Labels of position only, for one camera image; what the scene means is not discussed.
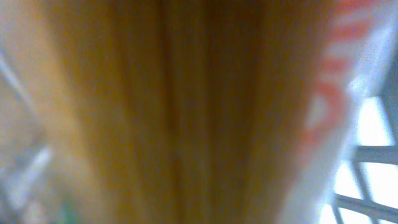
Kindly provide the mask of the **grey plastic basket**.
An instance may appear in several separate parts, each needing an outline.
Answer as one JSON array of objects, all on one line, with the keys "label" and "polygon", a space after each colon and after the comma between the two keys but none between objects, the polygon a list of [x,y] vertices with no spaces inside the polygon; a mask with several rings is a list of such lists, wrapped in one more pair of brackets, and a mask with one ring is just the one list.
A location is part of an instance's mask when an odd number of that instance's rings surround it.
[{"label": "grey plastic basket", "polygon": [[320,223],[397,223],[397,59],[361,107],[353,155],[341,163],[334,193]]}]

